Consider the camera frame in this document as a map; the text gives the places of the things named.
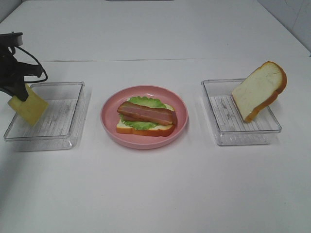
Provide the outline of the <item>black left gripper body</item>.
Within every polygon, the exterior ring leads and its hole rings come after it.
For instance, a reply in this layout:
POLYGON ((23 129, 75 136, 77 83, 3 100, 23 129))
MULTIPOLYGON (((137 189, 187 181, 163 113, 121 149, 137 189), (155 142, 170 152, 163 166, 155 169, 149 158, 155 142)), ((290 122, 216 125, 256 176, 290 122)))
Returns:
POLYGON ((0 88, 7 91, 18 91, 25 89, 25 76, 42 75, 40 65, 31 65, 18 62, 14 57, 0 58, 0 88))

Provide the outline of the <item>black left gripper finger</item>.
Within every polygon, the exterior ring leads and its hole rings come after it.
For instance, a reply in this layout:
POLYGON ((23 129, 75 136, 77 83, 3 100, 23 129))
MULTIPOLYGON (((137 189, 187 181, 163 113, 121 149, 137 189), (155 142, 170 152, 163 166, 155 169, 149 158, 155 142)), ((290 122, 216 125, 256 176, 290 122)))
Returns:
POLYGON ((16 79, 12 84, 11 96, 16 96, 20 101, 26 101, 28 92, 25 86, 24 78, 16 79))

